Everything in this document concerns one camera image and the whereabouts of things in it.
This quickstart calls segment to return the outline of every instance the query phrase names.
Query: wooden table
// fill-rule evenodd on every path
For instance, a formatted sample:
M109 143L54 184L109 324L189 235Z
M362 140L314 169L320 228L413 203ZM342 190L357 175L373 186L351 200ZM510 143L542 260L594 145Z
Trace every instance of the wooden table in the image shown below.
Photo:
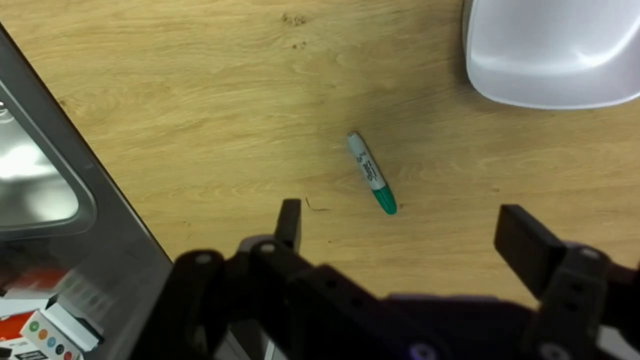
M377 294L531 303L492 248L499 206L633 267L640 102L495 105L466 80L461 0L0 0L0 21L168 255L271 232ZM384 216L344 139L398 203Z

